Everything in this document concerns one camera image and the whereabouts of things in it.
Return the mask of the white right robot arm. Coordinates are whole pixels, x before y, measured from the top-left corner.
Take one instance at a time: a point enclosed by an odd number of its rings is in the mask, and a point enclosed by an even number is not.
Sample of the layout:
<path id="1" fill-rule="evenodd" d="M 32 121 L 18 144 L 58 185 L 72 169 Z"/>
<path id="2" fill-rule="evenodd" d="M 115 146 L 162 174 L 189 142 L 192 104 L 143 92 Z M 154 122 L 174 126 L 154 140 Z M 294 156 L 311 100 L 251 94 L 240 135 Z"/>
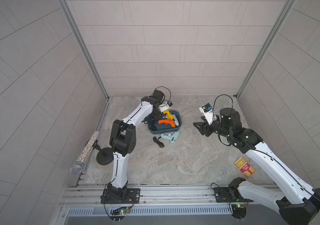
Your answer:
<path id="1" fill-rule="evenodd" d="M 202 122 L 195 122 L 194 126 L 201 135 L 225 137 L 229 146 L 255 161 L 280 189 L 271 191 L 238 177 L 228 185 L 231 201 L 252 200 L 279 213 L 289 225 L 309 224 L 320 211 L 320 188 L 313 188 L 297 176 L 260 135 L 244 128 L 236 110 L 223 108 L 215 115 L 209 104 L 199 110 L 203 114 Z"/>

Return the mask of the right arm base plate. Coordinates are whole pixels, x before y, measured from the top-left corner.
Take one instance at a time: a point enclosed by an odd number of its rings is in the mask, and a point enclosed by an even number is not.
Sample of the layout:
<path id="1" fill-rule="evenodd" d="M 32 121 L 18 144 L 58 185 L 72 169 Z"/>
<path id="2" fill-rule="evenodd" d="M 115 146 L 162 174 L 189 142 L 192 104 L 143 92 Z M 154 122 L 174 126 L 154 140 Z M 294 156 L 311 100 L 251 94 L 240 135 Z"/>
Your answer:
<path id="1" fill-rule="evenodd" d="M 250 199 L 240 196 L 239 192 L 229 187 L 212 187 L 217 203 L 251 203 Z"/>

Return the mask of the yellow glue gun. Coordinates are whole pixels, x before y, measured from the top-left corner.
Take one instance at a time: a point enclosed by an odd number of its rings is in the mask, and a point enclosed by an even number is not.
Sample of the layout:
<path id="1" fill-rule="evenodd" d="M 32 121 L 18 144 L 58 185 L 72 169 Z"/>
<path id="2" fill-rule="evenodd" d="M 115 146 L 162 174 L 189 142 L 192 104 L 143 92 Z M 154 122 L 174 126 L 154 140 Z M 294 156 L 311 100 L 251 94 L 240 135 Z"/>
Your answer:
<path id="1" fill-rule="evenodd" d="M 163 112 L 163 114 L 164 114 L 165 118 L 167 118 L 167 119 L 170 119 L 170 120 L 173 120 L 173 121 L 174 121 L 174 116 L 170 113 L 170 111 L 169 111 L 169 110 L 165 110 L 165 111 Z"/>

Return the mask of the mint green glue gun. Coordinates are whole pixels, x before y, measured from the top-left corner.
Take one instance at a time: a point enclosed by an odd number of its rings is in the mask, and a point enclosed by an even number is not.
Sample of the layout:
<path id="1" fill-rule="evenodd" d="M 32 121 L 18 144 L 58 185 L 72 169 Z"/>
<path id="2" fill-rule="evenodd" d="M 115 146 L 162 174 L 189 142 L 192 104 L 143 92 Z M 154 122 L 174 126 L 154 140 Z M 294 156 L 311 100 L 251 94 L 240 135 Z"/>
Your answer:
<path id="1" fill-rule="evenodd" d="M 162 139 L 168 140 L 171 144 L 175 144 L 178 137 L 180 135 L 179 131 L 174 132 L 173 134 L 169 133 L 169 134 L 161 134 L 160 137 Z"/>

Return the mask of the orange glue gun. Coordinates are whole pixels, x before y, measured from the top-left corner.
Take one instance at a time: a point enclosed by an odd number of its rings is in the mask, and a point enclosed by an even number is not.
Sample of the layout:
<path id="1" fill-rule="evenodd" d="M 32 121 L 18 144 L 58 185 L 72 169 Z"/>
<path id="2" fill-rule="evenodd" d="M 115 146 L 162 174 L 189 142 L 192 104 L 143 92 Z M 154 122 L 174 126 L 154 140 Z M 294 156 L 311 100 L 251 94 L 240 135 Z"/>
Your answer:
<path id="1" fill-rule="evenodd" d="M 172 128 L 176 127 L 175 121 L 171 120 L 171 119 L 163 119 L 163 120 L 159 120 L 158 124 L 164 124 L 164 125 L 170 125 Z"/>

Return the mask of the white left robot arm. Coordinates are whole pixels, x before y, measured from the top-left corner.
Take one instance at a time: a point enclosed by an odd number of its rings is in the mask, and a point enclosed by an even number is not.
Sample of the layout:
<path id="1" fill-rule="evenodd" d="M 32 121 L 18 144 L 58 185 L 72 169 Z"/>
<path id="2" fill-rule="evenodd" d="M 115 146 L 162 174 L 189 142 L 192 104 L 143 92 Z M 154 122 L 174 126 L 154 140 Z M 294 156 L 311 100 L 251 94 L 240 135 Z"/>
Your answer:
<path id="1" fill-rule="evenodd" d="M 115 120 L 110 136 L 110 146 L 115 158 L 111 181 L 107 190 L 112 197 L 124 200 L 127 195 L 127 167 L 130 153 L 136 146 L 136 128 L 150 114 L 158 113 L 160 104 L 165 100 L 162 91 L 154 90 L 152 95 L 141 99 L 138 107 L 122 120 Z"/>

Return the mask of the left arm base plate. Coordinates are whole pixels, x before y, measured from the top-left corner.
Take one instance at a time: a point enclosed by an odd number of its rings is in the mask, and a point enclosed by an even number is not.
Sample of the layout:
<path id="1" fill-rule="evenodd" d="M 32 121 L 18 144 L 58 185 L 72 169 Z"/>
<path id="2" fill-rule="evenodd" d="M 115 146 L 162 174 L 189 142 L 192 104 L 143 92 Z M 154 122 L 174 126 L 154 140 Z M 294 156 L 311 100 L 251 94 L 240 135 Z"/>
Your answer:
<path id="1" fill-rule="evenodd" d="M 118 189 L 114 187 L 107 187 L 103 191 L 101 204 L 133 204 L 139 203 L 141 189 L 139 188 L 125 188 Z"/>

